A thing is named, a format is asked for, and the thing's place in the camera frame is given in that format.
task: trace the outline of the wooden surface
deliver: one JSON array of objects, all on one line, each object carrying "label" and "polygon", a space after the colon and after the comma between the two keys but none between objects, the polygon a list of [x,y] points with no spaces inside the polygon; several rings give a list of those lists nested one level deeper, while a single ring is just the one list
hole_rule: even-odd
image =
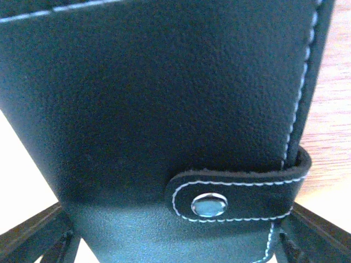
[{"label": "wooden surface", "polygon": [[336,0],[301,145],[313,166],[297,202],[351,232],[351,0]]}]

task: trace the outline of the white stitching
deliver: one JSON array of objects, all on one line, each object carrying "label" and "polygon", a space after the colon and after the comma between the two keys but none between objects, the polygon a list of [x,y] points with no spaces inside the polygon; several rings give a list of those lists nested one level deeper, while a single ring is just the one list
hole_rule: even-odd
[{"label": "white stitching", "polygon": [[201,220],[201,219],[190,219],[187,218],[186,216],[180,214],[180,212],[178,211],[178,209],[176,208],[176,196],[178,194],[178,192],[184,188],[187,187],[188,185],[196,185],[196,184],[204,184],[204,185],[225,185],[225,186],[264,186],[264,185],[268,185],[268,186],[272,186],[272,185],[283,185],[283,184],[291,184],[292,182],[299,182],[303,179],[306,178],[306,175],[301,176],[300,178],[295,178],[295,179],[291,179],[291,180],[284,180],[284,181],[278,181],[278,182],[252,182],[252,183],[246,183],[246,182],[213,182],[213,181],[193,181],[193,182],[187,182],[185,184],[180,185],[179,187],[177,187],[177,189],[175,190],[175,192],[172,194],[172,204],[173,204],[173,210],[175,211],[175,213],[178,216],[181,216],[183,219],[186,219],[190,222],[200,222],[200,223],[213,223],[213,222],[233,222],[233,221],[258,221],[258,220],[263,220],[263,221],[268,221],[268,220],[276,220],[276,219],[282,219],[288,215],[290,215],[290,212],[292,210],[292,207],[290,208],[290,210],[288,212],[286,212],[285,214],[282,215],[277,215],[277,216],[273,216],[273,217],[269,217],[269,218],[231,218],[231,219],[213,219],[213,220]]},{"label": "white stitching", "polygon": [[269,234],[268,234],[268,241],[267,241],[267,248],[265,250],[264,257],[260,260],[253,262],[253,263],[260,263],[269,257],[268,253],[269,253],[269,249],[270,249],[270,242],[272,240],[273,230],[274,230],[274,223],[272,222],[270,225],[270,230],[269,230]]},{"label": "white stitching", "polygon": [[22,19],[34,18],[34,17],[38,17],[38,16],[50,15],[51,13],[64,12],[64,11],[68,11],[68,10],[72,10],[72,9],[81,9],[81,8],[85,8],[85,7],[91,7],[93,5],[101,5],[101,4],[114,3],[114,2],[120,2],[120,1],[122,1],[122,0],[96,0],[96,1],[89,1],[89,2],[85,2],[85,3],[69,4],[69,5],[65,5],[65,6],[61,6],[61,7],[54,7],[51,10],[42,10],[42,11],[37,11],[34,13],[27,13],[27,14],[10,16],[8,18],[0,18],[0,24],[15,21],[15,20],[22,20]]},{"label": "white stitching", "polygon": [[310,53],[311,53],[311,47],[310,45],[312,44],[313,40],[314,40],[314,27],[318,22],[318,13],[317,13],[317,8],[322,4],[322,0],[316,0],[316,10],[313,13],[313,17],[312,17],[312,21],[311,21],[311,28],[309,31],[309,39],[308,39],[308,45],[305,49],[305,58],[304,58],[304,64],[303,64],[303,72],[301,75],[301,81],[300,81],[300,86],[299,86],[299,90],[298,90],[298,94],[297,94],[297,99],[295,102],[295,106],[294,106],[294,112],[292,115],[292,123],[289,127],[289,133],[286,136],[286,143],[285,143],[285,147],[284,147],[284,153],[283,153],[283,160],[281,161],[281,169],[284,168],[285,162],[286,162],[286,158],[287,158],[287,150],[289,148],[289,143],[290,143],[290,136],[293,132],[294,129],[294,124],[296,122],[296,113],[299,107],[299,103],[302,97],[302,88],[304,86],[305,83],[305,77],[306,77],[306,73],[307,73],[307,69],[308,69],[308,65],[307,65],[307,61],[309,60],[310,57]]}]

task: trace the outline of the textured leather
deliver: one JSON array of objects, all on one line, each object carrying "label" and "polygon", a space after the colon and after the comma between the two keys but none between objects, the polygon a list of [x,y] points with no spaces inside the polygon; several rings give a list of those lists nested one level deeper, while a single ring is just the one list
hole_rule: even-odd
[{"label": "textured leather", "polygon": [[[301,148],[296,166],[268,173],[186,171],[168,183],[165,201],[178,216],[197,222],[275,221],[290,214],[311,159]],[[202,218],[191,210],[193,199],[204,193],[226,197],[228,208],[215,218]]]},{"label": "textured leather", "polygon": [[294,166],[333,1],[104,2],[0,19],[0,108],[75,228],[101,262],[267,261],[279,226],[185,221],[164,190]]}]

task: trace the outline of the silver snap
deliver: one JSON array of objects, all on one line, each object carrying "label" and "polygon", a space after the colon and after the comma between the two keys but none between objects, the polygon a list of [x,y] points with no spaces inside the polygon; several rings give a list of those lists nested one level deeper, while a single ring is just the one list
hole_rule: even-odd
[{"label": "silver snap", "polygon": [[203,193],[194,198],[191,210],[203,218],[212,218],[222,215],[228,207],[226,197],[218,193]]}]

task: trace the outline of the snap button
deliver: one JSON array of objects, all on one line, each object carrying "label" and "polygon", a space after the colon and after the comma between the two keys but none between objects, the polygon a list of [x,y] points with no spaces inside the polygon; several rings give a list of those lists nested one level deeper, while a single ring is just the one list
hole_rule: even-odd
[{"label": "snap button", "polygon": [[203,193],[195,197],[191,203],[191,210],[194,214],[204,218],[222,215],[227,207],[226,197],[218,193]]}]

